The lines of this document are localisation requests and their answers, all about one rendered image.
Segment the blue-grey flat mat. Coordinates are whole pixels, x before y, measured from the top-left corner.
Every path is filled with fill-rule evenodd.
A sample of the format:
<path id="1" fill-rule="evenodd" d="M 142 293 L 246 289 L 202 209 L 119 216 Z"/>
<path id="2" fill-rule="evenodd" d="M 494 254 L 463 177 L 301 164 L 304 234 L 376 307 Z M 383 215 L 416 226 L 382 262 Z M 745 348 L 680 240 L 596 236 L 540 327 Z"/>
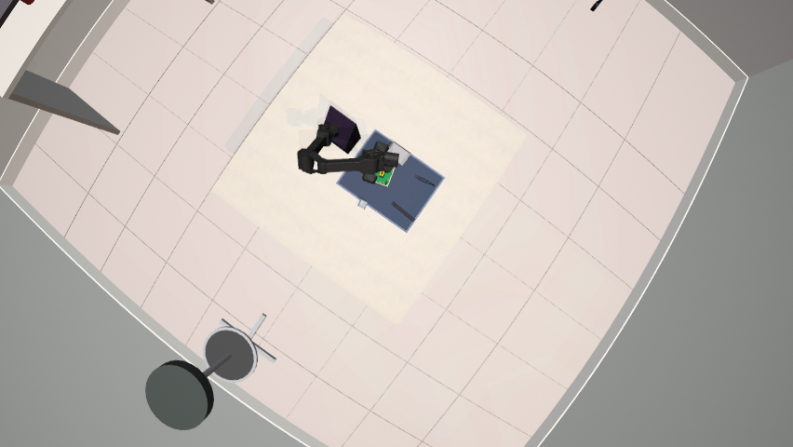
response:
<path id="1" fill-rule="evenodd" d="M 376 142 L 383 142 L 390 146 L 393 140 L 388 139 L 375 129 L 354 158 L 362 156 L 363 150 L 373 149 Z M 336 184 L 358 200 L 362 199 L 368 202 L 368 207 L 377 211 L 377 213 L 405 233 L 408 233 L 438 187 L 444 181 L 444 177 L 440 173 L 426 165 L 413 154 L 410 155 L 403 166 L 397 164 L 388 188 L 376 183 L 373 184 L 363 181 L 362 176 L 362 172 L 347 171 L 343 173 Z M 391 205 L 393 202 L 397 203 L 400 208 L 406 211 L 415 220 L 412 222 L 403 213 L 397 210 Z"/>

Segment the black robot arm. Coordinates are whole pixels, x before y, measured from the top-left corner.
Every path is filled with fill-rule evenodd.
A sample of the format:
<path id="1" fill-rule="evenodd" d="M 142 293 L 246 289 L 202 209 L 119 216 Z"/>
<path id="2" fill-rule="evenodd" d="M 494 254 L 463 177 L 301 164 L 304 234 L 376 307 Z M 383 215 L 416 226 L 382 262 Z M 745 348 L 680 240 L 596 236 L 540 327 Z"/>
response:
<path id="1" fill-rule="evenodd" d="M 339 133 L 340 127 L 333 123 L 318 125 L 315 140 L 307 149 L 302 148 L 297 153 L 298 169 L 309 174 L 347 171 L 373 174 L 381 170 L 391 172 L 393 167 L 397 167 L 399 154 L 381 153 L 376 149 L 363 150 L 362 156 L 358 158 L 322 158 L 318 154 L 320 150 L 323 146 L 329 147 L 331 138 L 338 138 Z M 317 169 L 313 169 L 315 162 Z"/>

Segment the green circuit board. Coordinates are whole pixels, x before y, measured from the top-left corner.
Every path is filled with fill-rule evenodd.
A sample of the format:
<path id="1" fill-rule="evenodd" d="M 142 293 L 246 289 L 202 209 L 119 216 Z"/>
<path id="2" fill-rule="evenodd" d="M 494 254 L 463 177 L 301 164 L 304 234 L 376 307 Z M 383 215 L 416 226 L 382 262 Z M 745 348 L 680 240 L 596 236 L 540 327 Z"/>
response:
<path id="1" fill-rule="evenodd" d="M 392 174 L 392 171 L 393 171 L 393 169 L 394 169 L 394 168 L 392 168 L 391 172 L 387 172 L 387 173 L 385 173 L 385 174 L 384 174 L 384 176 L 383 176 L 383 178 L 379 176 L 379 173 L 380 173 L 380 172 L 376 172 L 376 173 L 375 173 L 375 175 L 377 175 L 377 176 L 378 176 L 378 177 L 377 177 L 377 180 L 376 180 L 376 182 L 377 182 L 377 183 L 382 183 L 382 184 L 384 184 L 384 185 L 388 185 L 388 182 L 389 182 L 389 179 L 390 179 L 390 177 L 391 177 L 391 174 Z M 386 183 L 386 181 L 387 181 L 387 183 Z M 386 183 L 386 184 L 385 184 L 385 183 Z"/>

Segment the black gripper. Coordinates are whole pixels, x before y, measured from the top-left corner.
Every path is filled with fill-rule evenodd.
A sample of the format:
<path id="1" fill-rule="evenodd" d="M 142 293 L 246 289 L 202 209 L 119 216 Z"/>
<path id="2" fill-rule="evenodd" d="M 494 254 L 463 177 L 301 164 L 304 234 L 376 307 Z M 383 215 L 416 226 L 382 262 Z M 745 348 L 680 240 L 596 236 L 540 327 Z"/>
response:
<path id="1" fill-rule="evenodd" d="M 387 144 L 383 143 L 383 142 L 376 142 L 374 144 L 373 149 L 376 149 L 376 150 L 380 151 L 381 153 L 384 153 L 384 152 L 388 151 L 389 146 Z M 368 183 L 375 184 L 375 182 L 377 180 L 377 177 L 378 176 L 375 175 L 375 173 L 373 173 L 373 174 L 363 173 L 362 180 L 366 181 Z"/>

